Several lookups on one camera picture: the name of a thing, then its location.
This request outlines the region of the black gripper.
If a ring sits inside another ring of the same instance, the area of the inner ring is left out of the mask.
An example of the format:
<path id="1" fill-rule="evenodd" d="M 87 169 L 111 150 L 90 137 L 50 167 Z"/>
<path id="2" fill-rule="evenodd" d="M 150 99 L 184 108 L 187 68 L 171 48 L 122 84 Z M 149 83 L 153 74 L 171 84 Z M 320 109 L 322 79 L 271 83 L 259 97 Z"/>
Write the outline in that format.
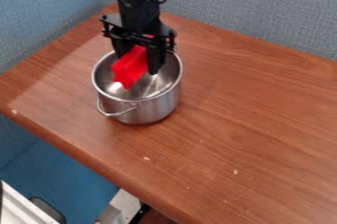
<path id="1" fill-rule="evenodd" d="M 119 13 L 105 14 L 103 35 L 113 41 L 122 58 L 135 43 L 149 48 L 150 74 L 157 75 L 167 62 L 168 50 L 175 50 L 175 30 L 162 21 L 161 5 L 167 0 L 118 0 Z"/>

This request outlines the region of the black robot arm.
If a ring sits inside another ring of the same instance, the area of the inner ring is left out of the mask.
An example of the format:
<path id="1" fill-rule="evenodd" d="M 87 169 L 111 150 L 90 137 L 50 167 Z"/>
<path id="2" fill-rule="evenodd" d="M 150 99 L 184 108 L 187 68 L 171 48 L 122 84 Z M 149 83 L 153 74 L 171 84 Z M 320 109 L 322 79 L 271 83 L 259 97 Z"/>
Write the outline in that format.
<path id="1" fill-rule="evenodd" d="M 105 14 L 103 35 L 111 39 L 119 58 L 139 45 L 147 50 L 149 71 L 158 74 L 167 55 L 176 50 L 176 31 L 162 20 L 168 0 L 117 0 L 119 13 Z"/>

